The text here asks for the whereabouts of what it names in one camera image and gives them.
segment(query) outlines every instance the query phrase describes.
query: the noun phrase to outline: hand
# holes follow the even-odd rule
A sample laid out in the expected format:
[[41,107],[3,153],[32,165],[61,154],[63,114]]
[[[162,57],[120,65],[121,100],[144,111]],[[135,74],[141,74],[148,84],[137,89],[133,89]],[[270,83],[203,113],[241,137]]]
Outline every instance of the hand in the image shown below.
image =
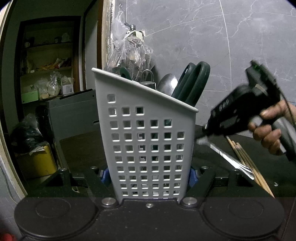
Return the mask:
[[[296,107],[289,104],[294,120],[296,120]],[[284,100],[280,101],[274,106],[269,107],[268,109],[262,111],[260,116],[264,120],[270,120],[275,117],[284,116],[290,123],[292,123],[292,118],[289,113],[289,109]],[[268,151],[273,155],[281,155],[280,151],[280,140],[281,130],[276,129],[272,130],[271,125],[263,125],[257,127],[255,123],[250,122],[248,124],[248,129],[253,132],[253,137],[257,141],[261,141],[263,147],[267,148]]]

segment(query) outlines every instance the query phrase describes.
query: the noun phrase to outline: red object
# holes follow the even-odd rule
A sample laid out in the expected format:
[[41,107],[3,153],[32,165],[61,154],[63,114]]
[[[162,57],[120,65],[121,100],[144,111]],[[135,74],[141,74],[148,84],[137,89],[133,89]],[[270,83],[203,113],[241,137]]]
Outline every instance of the red object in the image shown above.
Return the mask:
[[4,234],[1,237],[1,241],[16,241],[15,236],[11,234]]

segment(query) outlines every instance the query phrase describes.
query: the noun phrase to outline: chopsticks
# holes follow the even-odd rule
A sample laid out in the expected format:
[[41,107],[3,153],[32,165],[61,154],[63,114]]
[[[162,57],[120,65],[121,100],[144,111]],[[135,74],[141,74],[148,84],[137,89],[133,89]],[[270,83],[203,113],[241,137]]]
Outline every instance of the chopsticks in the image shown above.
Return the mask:
[[261,186],[266,192],[268,192],[271,196],[274,197],[262,174],[256,167],[255,163],[252,161],[252,159],[249,157],[249,155],[246,153],[246,151],[242,148],[242,146],[238,142],[235,144],[235,142],[230,140],[228,136],[226,136],[226,139],[228,140],[229,144],[231,145],[240,162],[252,170],[255,177],[255,182],[259,186]]

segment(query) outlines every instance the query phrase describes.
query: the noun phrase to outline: green box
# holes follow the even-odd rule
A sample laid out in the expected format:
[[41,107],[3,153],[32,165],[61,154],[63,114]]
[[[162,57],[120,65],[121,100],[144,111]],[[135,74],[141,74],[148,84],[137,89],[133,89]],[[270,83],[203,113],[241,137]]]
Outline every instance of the green box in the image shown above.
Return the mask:
[[28,103],[28,102],[32,102],[32,101],[36,101],[38,100],[38,91],[32,91],[32,92],[28,92],[28,93],[24,93],[22,94],[22,103]]

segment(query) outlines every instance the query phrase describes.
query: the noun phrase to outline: wooden shelf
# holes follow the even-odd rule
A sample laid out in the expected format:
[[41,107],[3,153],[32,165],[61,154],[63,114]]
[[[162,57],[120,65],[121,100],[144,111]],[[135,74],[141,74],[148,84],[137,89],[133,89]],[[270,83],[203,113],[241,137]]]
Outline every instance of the wooden shelf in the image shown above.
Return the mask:
[[72,66],[69,66],[69,67],[63,67],[63,68],[60,68],[60,69],[51,69],[51,70],[43,70],[43,71],[35,71],[34,73],[30,73],[30,74],[24,74],[21,76],[22,77],[28,77],[28,76],[35,76],[35,75],[40,75],[40,74],[47,74],[47,73],[51,73],[53,71],[67,71],[67,70],[70,70],[72,69]]
[[58,43],[58,44],[46,44],[46,45],[40,45],[36,47],[29,47],[24,48],[22,51],[28,51],[28,52],[39,52],[39,51],[46,51],[46,50],[54,50],[54,49],[60,49],[60,48],[72,48],[73,43],[67,42],[67,43]]

